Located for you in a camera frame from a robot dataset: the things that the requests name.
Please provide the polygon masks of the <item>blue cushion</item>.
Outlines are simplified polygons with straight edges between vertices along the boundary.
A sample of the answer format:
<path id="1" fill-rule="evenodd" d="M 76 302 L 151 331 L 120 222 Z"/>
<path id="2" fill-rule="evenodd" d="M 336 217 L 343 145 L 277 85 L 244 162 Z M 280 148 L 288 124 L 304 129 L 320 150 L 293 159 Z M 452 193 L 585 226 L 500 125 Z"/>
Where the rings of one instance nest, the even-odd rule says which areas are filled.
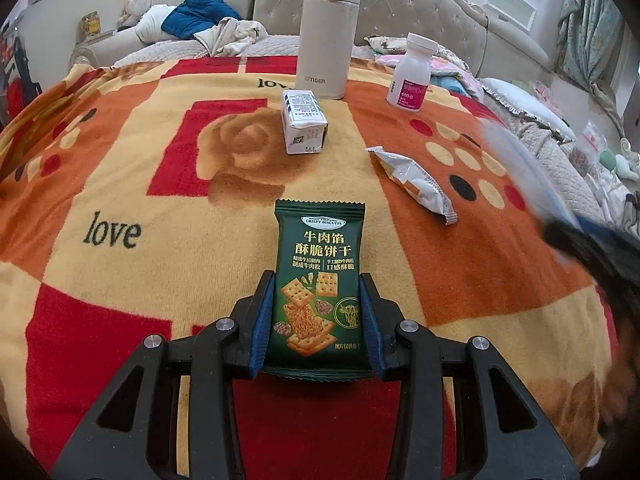
<path id="1" fill-rule="evenodd" d="M 242 16 L 224 0 L 183 0 L 166 16 L 160 29 L 179 40 L 190 40 L 223 18 L 240 20 Z"/>

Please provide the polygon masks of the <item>green cracker packet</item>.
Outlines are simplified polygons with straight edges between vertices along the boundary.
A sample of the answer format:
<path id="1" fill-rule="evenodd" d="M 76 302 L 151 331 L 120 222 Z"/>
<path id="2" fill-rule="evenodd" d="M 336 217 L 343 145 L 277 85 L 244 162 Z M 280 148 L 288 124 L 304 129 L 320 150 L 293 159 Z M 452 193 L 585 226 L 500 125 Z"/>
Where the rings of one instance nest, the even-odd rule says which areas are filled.
<path id="1" fill-rule="evenodd" d="M 276 201 L 268 373 L 317 382 L 372 376 L 359 301 L 365 214 L 363 203 Z"/>

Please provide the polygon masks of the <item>small white milk carton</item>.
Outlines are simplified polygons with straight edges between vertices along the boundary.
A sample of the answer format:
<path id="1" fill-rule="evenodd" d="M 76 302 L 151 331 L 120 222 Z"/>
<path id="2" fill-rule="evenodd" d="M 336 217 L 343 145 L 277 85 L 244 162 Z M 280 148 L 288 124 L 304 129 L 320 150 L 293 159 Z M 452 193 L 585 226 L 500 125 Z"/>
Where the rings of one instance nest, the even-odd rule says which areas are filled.
<path id="1" fill-rule="evenodd" d="M 314 92 L 284 90 L 281 115 L 286 154 L 307 155 L 322 151 L 329 122 Z"/>

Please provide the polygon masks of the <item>white pillow with trim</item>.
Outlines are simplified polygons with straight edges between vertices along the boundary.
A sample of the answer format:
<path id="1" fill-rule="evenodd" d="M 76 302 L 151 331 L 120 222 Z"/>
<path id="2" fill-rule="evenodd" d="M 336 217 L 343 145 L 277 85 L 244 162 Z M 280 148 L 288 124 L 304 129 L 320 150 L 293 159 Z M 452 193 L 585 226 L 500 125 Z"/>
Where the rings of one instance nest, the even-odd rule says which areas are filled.
<path id="1" fill-rule="evenodd" d="M 573 142 L 576 134 L 566 122 L 547 105 L 515 84 L 502 79 L 485 77 L 480 80 L 488 98 L 513 116 L 531 120 L 553 131 L 561 142 Z"/>

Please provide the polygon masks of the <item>white orange snack packet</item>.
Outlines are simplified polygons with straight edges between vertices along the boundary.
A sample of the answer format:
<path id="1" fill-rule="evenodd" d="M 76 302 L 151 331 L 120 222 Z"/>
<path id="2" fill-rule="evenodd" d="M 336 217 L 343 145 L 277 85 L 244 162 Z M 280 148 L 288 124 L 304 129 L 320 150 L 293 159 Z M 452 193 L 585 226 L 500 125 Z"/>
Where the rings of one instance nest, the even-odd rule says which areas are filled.
<path id="1" fill-rule="evenodd" d="M 442 217 L 446 226 L 458 221 L 449 196 L 414 159 L 385 151 L 382 146 L 371 146 L 367 151 L 378 160 L 390 180 L 403 188 L 423 208 Z"/>

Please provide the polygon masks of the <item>white thermos bottle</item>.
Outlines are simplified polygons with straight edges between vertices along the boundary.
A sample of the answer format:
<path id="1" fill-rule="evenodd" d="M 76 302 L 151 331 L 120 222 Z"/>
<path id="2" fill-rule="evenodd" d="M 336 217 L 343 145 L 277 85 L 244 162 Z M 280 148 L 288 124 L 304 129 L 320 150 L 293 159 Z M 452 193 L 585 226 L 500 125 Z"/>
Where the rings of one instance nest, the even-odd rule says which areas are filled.
<path id="1" fill-rule="evenodd" d="M 360 0 L 303 0 L 295 88 L 321 99 L 345 95 Z"/>

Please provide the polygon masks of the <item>pink blue folded blanket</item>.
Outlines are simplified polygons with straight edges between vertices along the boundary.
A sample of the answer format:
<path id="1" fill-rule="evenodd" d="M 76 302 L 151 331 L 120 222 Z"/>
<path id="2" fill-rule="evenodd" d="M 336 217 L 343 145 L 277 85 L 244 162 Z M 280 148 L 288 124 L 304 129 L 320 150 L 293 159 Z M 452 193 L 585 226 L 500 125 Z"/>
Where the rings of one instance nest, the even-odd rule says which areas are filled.
<path id="1" fill-rule="evenodd" d="M 364 38 L 375 56 L 375 61 L 388 67 L 395 67 L 407 51 L 404 37 L 369 36 Z M 430 61 L 431 84 L 480 101 L 483 86 L 471 72 L 469 65 L 448 48 L 437 45 Z"/>

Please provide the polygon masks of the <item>white pink pill bottle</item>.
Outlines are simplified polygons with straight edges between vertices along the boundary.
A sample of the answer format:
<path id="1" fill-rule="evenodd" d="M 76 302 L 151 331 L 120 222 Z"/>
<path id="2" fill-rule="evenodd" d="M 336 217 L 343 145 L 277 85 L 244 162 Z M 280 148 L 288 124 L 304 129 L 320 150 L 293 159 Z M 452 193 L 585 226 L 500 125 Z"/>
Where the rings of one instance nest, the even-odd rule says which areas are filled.
<path id="1" fill-rule="evenodd" d="M 431 81 L 431 59 L 437 52 L 434 40 L 409 32 L 407 50 L 394 70 L 386 102 L 394 107 L 418 112 Z"/>

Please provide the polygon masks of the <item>clear plastic snack bag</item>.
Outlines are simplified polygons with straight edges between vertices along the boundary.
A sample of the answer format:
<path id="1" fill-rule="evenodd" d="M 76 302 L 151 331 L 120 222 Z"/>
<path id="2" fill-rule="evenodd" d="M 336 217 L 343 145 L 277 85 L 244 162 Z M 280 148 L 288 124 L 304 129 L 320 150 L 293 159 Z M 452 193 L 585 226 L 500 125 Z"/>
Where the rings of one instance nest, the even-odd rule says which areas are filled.
<path id="1" fill-rule="evenodd" d="M 590 169 L 600 162 L 600 154 L 608 147 L 605 136 L 591 120 L 576 136 L 576 141 L 570 150 L 570 162 L 584 176 Z"/>

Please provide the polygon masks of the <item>white plush toy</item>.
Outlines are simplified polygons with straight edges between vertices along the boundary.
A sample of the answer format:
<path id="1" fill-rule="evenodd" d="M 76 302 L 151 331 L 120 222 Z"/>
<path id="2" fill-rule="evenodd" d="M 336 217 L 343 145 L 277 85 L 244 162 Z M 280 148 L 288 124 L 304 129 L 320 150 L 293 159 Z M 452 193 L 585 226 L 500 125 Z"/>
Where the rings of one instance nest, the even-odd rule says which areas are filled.
<path id="1" fill-rule="evenodd" d="M 615 155 L 615 172 L 623 180 L 638 182 L 640 176 L 631 169 L 628 160 L 622 154 Z"/>

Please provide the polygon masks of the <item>beige tufted sofa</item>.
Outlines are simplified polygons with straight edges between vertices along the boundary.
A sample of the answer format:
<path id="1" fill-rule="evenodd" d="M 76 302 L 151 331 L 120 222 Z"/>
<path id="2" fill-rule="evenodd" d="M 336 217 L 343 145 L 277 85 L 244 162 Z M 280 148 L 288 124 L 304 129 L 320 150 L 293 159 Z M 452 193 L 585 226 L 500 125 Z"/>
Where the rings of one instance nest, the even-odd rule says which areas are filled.
<path id="1" fill-rule="evenodd" d="M 183 2 L 151 1 L 156 6 Z M 244 55 L 297 53 L 303 0 L 224 1 L 248 20 L 262 23 L 268 32 L 267 38 L 247 47 Z M 552 72 L 551 60 L 542 47 L 501 18 L 481 14 L 465 0 L 361 0 L 352 54 L 374 60 L 374 52 L 364 38 L 405 37 L 409 32 L 433 39 L 454 52 L 479 81 L 485 77 L 502 79 L 525 91 L 532 91 L 536 84 L 548 84 L 559 107 L 555 114 L 574 133 L 581 133 L 591 120 L 608 139 L 610 148 L 618 146 L 613 139 L 613 123 L 604 109 L 587 92 Z M 568 206 L 585 217 L 617 224 L 632 235 L 639 233 L 638 192 L 627 188 L 601 164 L 581 176 L 568 158 L 573 142 L 561 142 L 550 129 L 513 116 L 489 99 L 485 91 L 481 101 L 530 144 Z"/>

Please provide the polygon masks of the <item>teal patterned curtain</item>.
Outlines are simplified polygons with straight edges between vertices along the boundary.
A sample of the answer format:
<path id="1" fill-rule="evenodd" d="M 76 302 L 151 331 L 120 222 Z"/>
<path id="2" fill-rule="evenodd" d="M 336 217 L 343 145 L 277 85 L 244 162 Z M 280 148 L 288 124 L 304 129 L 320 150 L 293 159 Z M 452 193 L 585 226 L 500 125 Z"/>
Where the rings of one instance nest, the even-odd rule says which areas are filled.
<path id="1" fill-rule="evenodd" d="M 613 0 L 563 0 L 556 70 L 610 113 L 616 112 L 616 99 L 603 74 L 623 30 L 623 15 Z"/>

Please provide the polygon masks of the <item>red orange love blanket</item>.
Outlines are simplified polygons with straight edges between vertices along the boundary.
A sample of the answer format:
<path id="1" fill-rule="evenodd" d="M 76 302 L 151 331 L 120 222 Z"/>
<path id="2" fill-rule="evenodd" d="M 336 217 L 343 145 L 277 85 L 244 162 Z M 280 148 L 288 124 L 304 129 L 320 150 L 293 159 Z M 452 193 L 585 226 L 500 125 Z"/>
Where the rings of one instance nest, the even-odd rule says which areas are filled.
<path id="1" fill-rule="evenodd" d="M 398 385 L 361 370 L 356 281 L 436 335 L 487 337 L 578 465 L 602 445 L 611 341 L 592 278 L 540 236 L 485 143 L 495 114 L 437 87 L 416 112 L 349 71 L 322 148 L 285 147 L 292 58 L 77 66 L 1 133 L 1 419 L 51 469 L 144 337 L 197 334 L 277 271 L 264 372 L 233 386 L 253 479 L 379 479 Z"/>

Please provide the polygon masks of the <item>green plush toy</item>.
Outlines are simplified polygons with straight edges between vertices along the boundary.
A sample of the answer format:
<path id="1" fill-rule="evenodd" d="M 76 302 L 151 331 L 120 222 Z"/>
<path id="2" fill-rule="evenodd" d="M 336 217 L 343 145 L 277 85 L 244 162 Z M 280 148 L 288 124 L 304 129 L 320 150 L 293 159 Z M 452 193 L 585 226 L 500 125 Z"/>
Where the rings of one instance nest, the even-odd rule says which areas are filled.
<path id="1" fill-rule="evenodd" d="M 608 148 L 606 148 L 600 153 L 599 162 L 608 171 L 613 171 L 613 172 L 616 171 L 616 168 L 617 168 L 616 155 Z"/>

